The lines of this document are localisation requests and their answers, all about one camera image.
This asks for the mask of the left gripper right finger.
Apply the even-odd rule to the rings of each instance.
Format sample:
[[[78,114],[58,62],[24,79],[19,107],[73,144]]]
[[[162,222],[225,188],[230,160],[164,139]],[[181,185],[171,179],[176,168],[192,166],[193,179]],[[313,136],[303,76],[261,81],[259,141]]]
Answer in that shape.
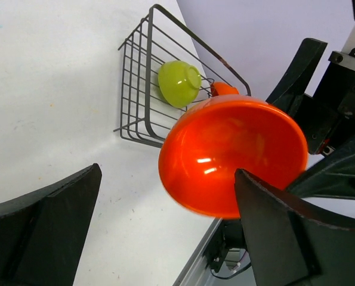
[[[238,169],[234,190],[257,285],[355,285],[355,219]]]

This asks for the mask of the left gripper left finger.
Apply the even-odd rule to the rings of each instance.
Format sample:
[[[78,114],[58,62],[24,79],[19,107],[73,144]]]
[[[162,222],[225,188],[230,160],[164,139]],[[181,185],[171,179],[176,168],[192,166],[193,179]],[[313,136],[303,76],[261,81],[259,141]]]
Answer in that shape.
[[[72,285],[101,183],[94,163],[0,203],[0,285]]]

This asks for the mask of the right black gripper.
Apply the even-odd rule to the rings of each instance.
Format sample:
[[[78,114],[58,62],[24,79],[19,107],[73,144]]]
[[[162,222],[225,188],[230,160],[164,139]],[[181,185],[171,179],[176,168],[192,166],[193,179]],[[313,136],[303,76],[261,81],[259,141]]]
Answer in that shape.
[[[326,47],[326,42],[305,38],[266,102],[290,117],[296,114],[311,155],[335,150],[286,191],[300,198],[355,200],[355,48],[348,54],[332,52],[313,96],[304,95]]]

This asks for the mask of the red-orange plastic bowl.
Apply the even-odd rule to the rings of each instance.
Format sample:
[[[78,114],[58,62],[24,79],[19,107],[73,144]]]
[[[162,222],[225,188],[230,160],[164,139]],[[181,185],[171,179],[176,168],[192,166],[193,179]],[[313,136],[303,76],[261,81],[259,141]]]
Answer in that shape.
[[[239,94],[237,88],[232,87],[224,82],[213,82],[210,85],[211,94],[213,97],[217,97],[220,95],[236,95]]]

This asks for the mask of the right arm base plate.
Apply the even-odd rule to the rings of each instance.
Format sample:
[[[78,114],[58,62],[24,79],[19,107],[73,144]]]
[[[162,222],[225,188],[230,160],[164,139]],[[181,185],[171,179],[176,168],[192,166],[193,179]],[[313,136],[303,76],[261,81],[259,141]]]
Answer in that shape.
[[[242,221],[221,220],[203,255],[211,275],[219,280],[230,280],[251,268]]]

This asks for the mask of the lime green bowl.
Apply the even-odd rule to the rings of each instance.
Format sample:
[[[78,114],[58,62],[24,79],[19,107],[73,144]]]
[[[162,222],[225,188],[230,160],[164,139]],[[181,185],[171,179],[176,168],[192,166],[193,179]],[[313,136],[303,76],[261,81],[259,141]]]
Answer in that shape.
[[[175,60],[161,65],[158,84],[168,104],[175,108],[184,108],[198,96],[202,78],[195,66]]]

